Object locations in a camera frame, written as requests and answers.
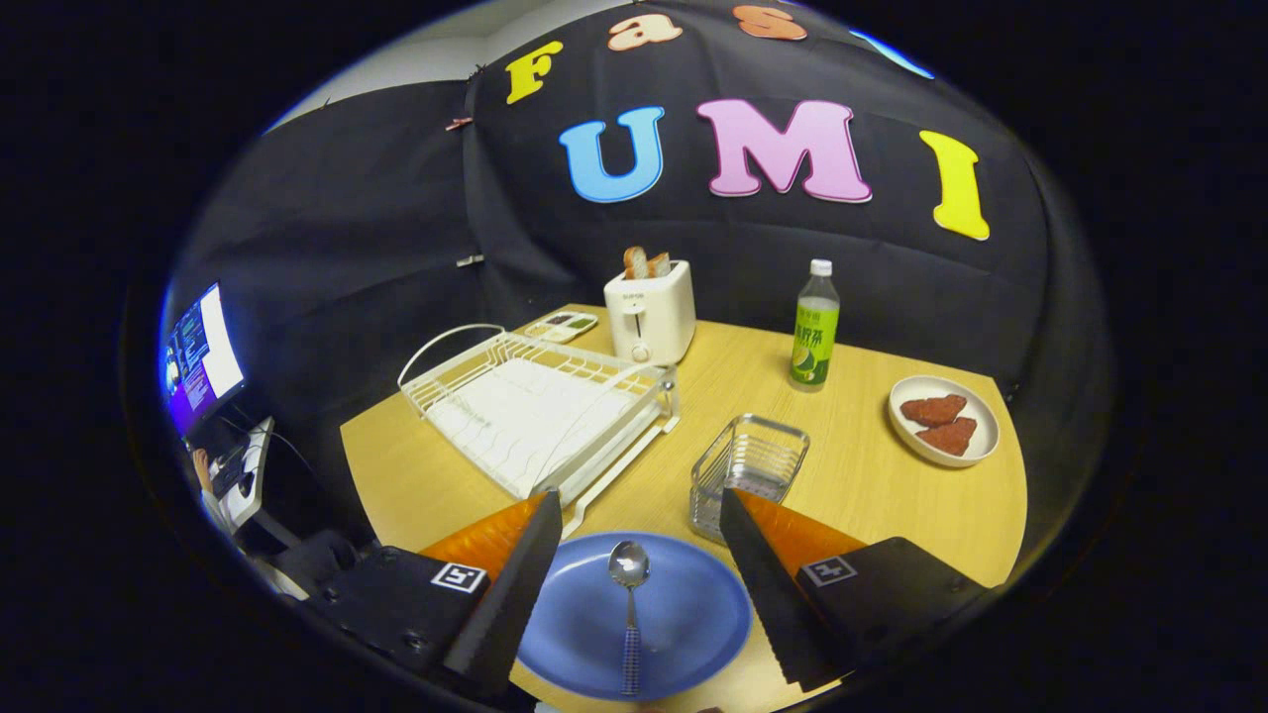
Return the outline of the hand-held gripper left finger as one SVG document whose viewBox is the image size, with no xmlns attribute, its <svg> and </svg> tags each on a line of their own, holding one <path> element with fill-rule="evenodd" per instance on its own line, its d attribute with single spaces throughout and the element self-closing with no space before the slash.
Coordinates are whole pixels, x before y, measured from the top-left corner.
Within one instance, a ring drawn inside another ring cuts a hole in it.
<svg viewBox="0 0 1268 713">
<path fill-rule="evenodd" d="M 302 615 L 396 676 L 497 703 L 562 525 L 560 495 L 545 490 L 425 551 L 383 546 L 318 584 Z"/>
</svg>

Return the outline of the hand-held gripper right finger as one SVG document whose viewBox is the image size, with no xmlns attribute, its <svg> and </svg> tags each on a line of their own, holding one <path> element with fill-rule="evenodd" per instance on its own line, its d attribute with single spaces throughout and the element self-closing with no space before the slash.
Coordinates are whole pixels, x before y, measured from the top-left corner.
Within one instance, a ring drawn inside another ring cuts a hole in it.
<svg viewBox="0 0 1268 713">
<path fill-rule="evenodd" d="M 869 546 L 735 487 L 720 532 L 785 680 L 804 691 L 910 658 L 987 596 L 910 539 Z"/>
</svg>

